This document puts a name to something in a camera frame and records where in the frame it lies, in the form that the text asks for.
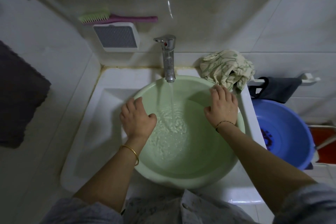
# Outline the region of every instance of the bracelet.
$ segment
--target bracelet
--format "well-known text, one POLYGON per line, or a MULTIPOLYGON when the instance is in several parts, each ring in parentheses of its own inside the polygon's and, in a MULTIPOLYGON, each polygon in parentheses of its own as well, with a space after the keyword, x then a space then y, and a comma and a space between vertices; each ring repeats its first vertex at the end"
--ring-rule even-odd
POLYGON ((228 120, 222 120, 220 123, 217 124, 216 126, 216 131, 218 132, 218 126, 222 123, 222 122, 230 122, 228 120))
POLYGON ((136 157, 136 163, 135 163, 135 165, 136 165, 136 166, 139 165, 139 158, 138 158, 137 153, 136 153, 131 147, 129 147, 129 146, 127 146, 127 145, 124 145, 124 144, 120 146, 119 150, 120 150, 122 147, 126 147, 126 148, 128 148, 128 149, 130 149, 131 151, 134 152, 135 157, 136 157))

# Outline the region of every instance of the red object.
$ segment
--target red object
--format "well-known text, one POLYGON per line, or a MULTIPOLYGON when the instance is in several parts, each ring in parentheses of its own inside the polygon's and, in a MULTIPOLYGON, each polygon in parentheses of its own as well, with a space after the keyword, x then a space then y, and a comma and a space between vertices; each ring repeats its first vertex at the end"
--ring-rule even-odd
MULTIPOLYGON (((316 146, 336 134, 332 128, 309 128, 316 146)), ((318 150, 318 163, 336 164, 336 141, 318 150)))

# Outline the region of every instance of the brush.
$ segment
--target brush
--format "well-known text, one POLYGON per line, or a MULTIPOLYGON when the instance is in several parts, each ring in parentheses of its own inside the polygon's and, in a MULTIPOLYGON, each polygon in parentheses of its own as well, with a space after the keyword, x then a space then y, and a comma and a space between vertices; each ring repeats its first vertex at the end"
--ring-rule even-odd
POLYGON ((157 16, 147 17, 126 17, 110 14, 109 11, 103 11, 93 14, 82 15, 78 18, 83 25, 107 24, 113 22, 157 22, 157 16))

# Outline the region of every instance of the towel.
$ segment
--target towel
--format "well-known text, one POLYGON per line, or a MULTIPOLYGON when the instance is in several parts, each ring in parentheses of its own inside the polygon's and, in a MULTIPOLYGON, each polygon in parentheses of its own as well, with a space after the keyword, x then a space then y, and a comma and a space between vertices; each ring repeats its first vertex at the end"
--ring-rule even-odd
POLYGON ((0 61, 0 145, 17 148, 50 82, 2 41, 0 61))
POLYGON ((264 79, 265 83, 261 86, 249 86, 250 95, 254 98, 273 100, 282 104, 288 101, 302 83, 299 78, 260 77, 259 79, 264 79))
POLYGON ((235 83, 238 89, 243 90, 254 75, 252 62, 233 50, 209 54, 201 59, 200 68, 202 78, 220 84, 228 90, 232 90, 235 83))

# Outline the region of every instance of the towel rack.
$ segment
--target towel rack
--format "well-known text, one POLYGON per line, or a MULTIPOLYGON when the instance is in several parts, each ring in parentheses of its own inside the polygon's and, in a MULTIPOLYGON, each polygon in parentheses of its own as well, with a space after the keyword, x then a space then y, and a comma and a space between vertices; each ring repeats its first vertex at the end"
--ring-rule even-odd
MULTIPOLYGON (((318 81, 321 81, 321 78, 316 77, 314 78, 311 73, 304 73, 300 76, 300 79, 302 80, 302 84, 300 86, 310 86, 318 81)), ((265 80, 263 79, 254 79, 252 76, 251 80, 247 83, 247 86, 261 86, 265 83, 265 80)))

